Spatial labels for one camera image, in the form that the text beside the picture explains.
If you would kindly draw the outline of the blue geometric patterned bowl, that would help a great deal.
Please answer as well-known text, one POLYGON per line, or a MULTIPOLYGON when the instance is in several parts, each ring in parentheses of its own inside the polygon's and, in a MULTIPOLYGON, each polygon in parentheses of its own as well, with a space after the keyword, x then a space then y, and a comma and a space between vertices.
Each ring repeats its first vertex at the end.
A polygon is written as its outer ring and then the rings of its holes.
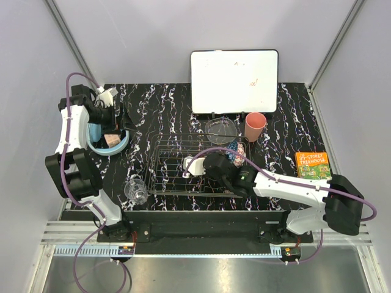
POLYGON ((237 153, 244 157, 246 156, 244 145, 240 142, 232 141, 227 146, 227 149, 233 151, 233 153, 231 151, 225 152, 229 161, 233 163, 236 167, 242 166, 244 164, 244 159, 241 156, 237 155, 237 153))

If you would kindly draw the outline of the clear glass bowl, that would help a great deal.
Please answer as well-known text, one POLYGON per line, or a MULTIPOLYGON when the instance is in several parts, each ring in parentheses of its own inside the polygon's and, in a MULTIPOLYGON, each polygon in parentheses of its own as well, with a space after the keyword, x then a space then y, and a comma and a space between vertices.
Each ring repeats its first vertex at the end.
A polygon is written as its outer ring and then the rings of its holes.
POLYGON ((225 117, 210 120, 205 125, 207 139, 216 145, 225 145, 235 140, 238 132, 234 122, 225 117))

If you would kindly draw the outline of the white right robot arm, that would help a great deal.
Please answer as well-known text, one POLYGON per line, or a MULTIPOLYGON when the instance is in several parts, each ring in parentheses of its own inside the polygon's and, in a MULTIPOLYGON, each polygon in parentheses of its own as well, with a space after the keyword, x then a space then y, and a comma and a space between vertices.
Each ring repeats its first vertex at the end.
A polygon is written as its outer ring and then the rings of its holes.
POLYGON ((188 156, 183 168, 184 178, 208 175, 239 197, 273 197, 306 205, 303 210, 287 211, 277 227, 279 238, 285 242, 323 228, 348 236, 359 233, 364 196, 342 175, 331 179, 297 178, 261 169, 251 160, 237 167, 217 151, 188 156))

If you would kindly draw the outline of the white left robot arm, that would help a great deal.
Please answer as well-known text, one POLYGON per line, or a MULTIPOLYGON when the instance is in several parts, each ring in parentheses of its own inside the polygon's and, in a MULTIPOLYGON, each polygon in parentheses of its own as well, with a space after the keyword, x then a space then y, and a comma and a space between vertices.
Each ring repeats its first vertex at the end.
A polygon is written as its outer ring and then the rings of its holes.
POLYGON ((60 141, 55 153, 45 158, 45 166, 61 197, 87 207, 98 219, 102 235, 124 242, 131 237, 130 221, 103 190, 99 169, 87 152, 91 142, 106 134, 124 131, 125 137, 115 147, 99 149, 103 156, 113 156, 129 144, 134 125, 126 112, 116 116, 117 94, 114 87, 92 90, 82 84, 74 85, 71 96, 58 104, 62 116, 60 141))

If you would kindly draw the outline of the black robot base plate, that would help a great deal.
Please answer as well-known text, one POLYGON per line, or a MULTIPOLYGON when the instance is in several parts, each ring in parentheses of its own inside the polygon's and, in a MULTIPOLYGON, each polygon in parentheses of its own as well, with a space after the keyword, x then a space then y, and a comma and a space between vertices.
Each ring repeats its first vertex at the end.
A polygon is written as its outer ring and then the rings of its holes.
POLYGON ((265 255, 264 235, 282 223, 283 211, 131 211, 140 255, 265 255))

